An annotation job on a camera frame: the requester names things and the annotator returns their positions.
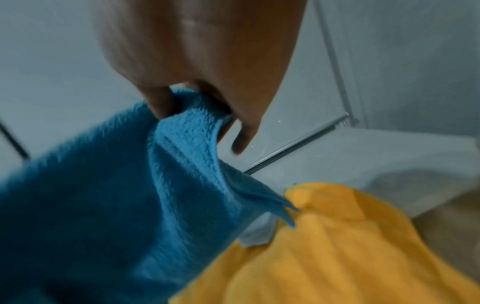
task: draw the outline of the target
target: yellow towel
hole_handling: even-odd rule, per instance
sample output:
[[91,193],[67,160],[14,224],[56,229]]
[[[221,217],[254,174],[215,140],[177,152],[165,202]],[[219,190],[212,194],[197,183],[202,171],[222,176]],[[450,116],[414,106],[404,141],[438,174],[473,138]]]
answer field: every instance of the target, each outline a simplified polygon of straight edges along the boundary
[[480,303],[480,288],[422,243],[398,210],[341,185],[286,194],[297,228],[271,244],[234,243],[171,304]]

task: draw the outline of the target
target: terry cloth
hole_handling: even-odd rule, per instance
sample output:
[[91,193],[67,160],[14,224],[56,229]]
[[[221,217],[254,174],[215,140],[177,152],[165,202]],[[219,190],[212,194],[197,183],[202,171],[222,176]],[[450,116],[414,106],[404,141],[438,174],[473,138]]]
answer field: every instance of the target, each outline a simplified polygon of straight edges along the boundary
[[0,184],[0,302],[39,290],[60,303],[166,302],[261,214],[294,225],[286,199],[218,160],[228,112],[174,97],[180,114],[157,121],[139,104]]
[[433,254],[409,219],[361,191],[311,183],[285,197],[269,245],[232,244],[170,304],[478,304],[480,287]]

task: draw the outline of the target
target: hand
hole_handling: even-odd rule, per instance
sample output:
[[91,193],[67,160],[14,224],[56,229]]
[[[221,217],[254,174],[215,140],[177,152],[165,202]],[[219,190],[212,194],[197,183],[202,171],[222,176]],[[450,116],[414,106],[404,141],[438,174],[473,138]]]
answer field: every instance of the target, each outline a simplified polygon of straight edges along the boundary
[[189,83],[241,121],[241,153],[283,79],[306,0],[93,0],[110,65],[159,119],[176,111],[169,85]]

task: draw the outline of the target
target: blue towel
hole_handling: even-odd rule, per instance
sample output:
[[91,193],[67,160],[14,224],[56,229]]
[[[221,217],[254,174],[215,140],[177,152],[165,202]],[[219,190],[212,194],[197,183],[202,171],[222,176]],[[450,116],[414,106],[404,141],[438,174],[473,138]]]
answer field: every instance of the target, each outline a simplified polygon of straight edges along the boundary
[[0,185],[0,302],[166,302],[262,213],[294,226],[286,199],[218,160],[228,112],[174,96],[180,114],[138,104]]

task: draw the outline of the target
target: wall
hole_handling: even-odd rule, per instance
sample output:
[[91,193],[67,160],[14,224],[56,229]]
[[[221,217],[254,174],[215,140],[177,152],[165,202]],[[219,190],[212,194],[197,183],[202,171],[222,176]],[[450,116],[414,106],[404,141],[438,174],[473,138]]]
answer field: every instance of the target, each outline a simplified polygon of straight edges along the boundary
[[358,125],[480,133],[474,0],[319,0]]

